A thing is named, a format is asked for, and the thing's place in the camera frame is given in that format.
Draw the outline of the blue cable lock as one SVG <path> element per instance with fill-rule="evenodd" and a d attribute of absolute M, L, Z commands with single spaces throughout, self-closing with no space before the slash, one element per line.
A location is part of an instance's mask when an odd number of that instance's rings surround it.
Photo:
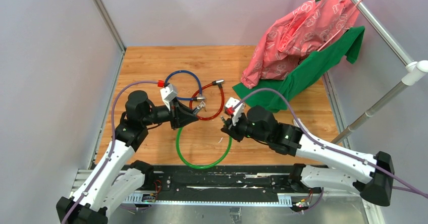
<path fill-rule="evenodd" d="M 197 86 L 196 96 L 189 96 L 189 97 L 177 96 L 177 99 L 181 101 L 198 101 L 198 102 L 206 100 L 205 96 L 202 93 L 201 80 L 199 79 L 198 76 L 196 76 L 195 73 L 189 70 L 177 70 L 170 73 L 166 77 L 165 83 L 177 84 L 182 89 L 184 89 L 185 86 L 191 86 L 192 83 L 196 84 Z"/>

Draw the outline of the red cable lock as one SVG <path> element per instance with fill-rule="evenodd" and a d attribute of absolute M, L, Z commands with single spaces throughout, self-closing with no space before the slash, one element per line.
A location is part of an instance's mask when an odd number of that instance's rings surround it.
<path fill-rule="evenodd" d="M 204 96 L 203 92 L 208 89 L 208 96 L 203 102 L 207 101 L 207 108 L 202 110 L 202 115 L 197 114 L 197 117 L 201 121 L 211 121 L 223 112 L 223 108 L 225 105 L 225 93 L 223 90 L 223 79 L 214 80 L 201 88 L 197 89 L 189 101 L 189 107 L 194 108 L 194 102 L 197 101 L 196 106 L 199 105 L 197 97 Z"/>

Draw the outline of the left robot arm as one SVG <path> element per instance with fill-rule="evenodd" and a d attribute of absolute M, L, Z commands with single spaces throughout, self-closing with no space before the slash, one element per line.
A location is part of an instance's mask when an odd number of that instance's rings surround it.
<path fill-rule="evenodd" d="M 198 109 L 182 104 L 173 90 L 161 89 L 164 104 L 156 106 L 145 91 L 128 95 L 125 111 L 114 129 L 112 140 L 99 164 L 71 197 L 61 197 L 56 209 L 61 223 L 108 223 L 122 202 L 138 188 L 154 186 L 153 166 L 133 162 L 120 170 L 148 136 L 149 126 L 166 122 L 173 130 L 198 121 Z"/>

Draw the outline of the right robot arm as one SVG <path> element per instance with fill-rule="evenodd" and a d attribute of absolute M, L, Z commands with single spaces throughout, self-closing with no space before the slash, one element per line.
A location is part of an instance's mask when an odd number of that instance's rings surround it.
<path fill-rule="evenodd" d="M 390 154 L 352 151 L 330 143 L 308 132 L 296 120 L 294 125 L 278 122 L 273 113 L 261 106 L 244 113 L 241 107 L 225 108 L 229 116 L 223 120 L 222 132 L 240 142 L 250 138 L 267 145 L 282 155 L 298 156 L 324 163 L 325 167 L 295 164 L 288 178 L 289 188 L 302 192 L 305 188 L 333 188 L 359 194 L 372 204 L 391 204 L 394 172 Z"/>

